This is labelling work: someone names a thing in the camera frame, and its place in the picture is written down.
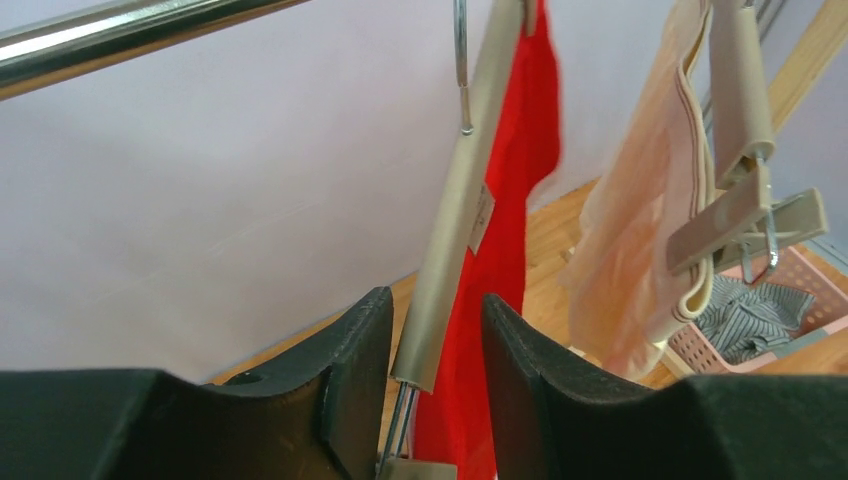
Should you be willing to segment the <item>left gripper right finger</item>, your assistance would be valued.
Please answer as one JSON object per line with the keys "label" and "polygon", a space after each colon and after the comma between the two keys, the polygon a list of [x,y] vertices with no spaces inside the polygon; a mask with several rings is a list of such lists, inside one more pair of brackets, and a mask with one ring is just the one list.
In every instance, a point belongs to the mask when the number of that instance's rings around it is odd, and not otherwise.
{"label": "left gripper right finger", "polygon": [[843,479],[847,380],[693,375],[653,390],[482,302],[502,479]]}

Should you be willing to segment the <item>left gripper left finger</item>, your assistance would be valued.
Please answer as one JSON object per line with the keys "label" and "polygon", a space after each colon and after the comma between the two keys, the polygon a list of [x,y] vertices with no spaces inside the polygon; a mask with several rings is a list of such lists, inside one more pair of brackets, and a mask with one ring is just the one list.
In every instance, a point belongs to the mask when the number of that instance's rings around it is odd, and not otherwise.
{"label": "left gripper left finger", "polygon": [[372,479],[393,296],[221,385],[155,369],[5,371],[5,479]]}

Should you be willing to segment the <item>red underwear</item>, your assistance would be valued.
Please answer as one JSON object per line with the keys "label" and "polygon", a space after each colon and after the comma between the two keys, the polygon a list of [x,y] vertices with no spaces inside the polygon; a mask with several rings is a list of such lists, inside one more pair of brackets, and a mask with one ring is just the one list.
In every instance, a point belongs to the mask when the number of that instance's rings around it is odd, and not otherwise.
{"label": "red underwear", "polygon": [[539,2],[536,29],[519,41],[485,184],[493,199],[482,240],[468,249],[442,348],[435,390],[420,395],[413,428],[416,460],[454,465],[460,479],[496,475],[482,345],[487,293],[520,311],[526,286],[527,200],[561,153],[560,84]]}

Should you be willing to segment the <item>grey striped underwear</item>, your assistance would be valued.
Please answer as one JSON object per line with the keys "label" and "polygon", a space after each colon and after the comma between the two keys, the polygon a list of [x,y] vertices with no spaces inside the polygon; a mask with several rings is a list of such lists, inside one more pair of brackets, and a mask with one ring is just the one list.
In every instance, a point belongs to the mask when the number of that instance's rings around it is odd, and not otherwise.
{"label": "grey striped underwear", "polygon": [[754,288],[717,275],[696,327],[731,365],[788,344],[802,326],[815,296],[793,287],[762,283]]}

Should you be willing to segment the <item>cream underwear hanger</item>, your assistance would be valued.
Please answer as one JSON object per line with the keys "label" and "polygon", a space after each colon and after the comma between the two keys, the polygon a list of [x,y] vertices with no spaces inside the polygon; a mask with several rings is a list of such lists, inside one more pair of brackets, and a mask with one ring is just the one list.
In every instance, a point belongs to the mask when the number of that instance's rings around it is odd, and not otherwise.
{"label": "cream underwear hanger", "polygon": [[666,263],[672,274],[701,260],[718,272],[740,266],[756,286],[776,270],[781,249],[827,233],[829,222],[816,188],[773,199],[774,130],[753,2],[715,1],[712,13],[715,185],[723,193],[670,236]]}

